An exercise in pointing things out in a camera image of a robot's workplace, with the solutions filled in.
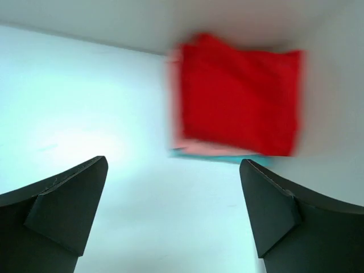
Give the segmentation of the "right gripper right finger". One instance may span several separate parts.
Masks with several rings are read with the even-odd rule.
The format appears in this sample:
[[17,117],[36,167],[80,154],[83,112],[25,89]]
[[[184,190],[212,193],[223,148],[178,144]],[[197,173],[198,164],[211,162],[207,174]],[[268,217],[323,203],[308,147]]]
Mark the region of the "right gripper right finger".
[[363,207],[285,179],[253,160],[240,177],[267,272],[363,272]]

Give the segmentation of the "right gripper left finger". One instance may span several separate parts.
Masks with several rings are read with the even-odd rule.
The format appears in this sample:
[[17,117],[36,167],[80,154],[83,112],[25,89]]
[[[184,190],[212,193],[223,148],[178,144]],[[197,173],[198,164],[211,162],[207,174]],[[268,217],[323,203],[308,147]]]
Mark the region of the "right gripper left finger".
[[104,189],[108,163],[96,156],[1,194],[1,272],[74,272]]

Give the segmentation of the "red t shirt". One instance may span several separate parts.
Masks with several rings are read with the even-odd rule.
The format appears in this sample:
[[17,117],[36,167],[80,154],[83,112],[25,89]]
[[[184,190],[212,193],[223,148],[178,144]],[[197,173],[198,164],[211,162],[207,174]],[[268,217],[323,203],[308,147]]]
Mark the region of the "red t shirt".
[[179,135],[291,156],[299,132],[302,51],[240,51],[199,34],[177,52]]

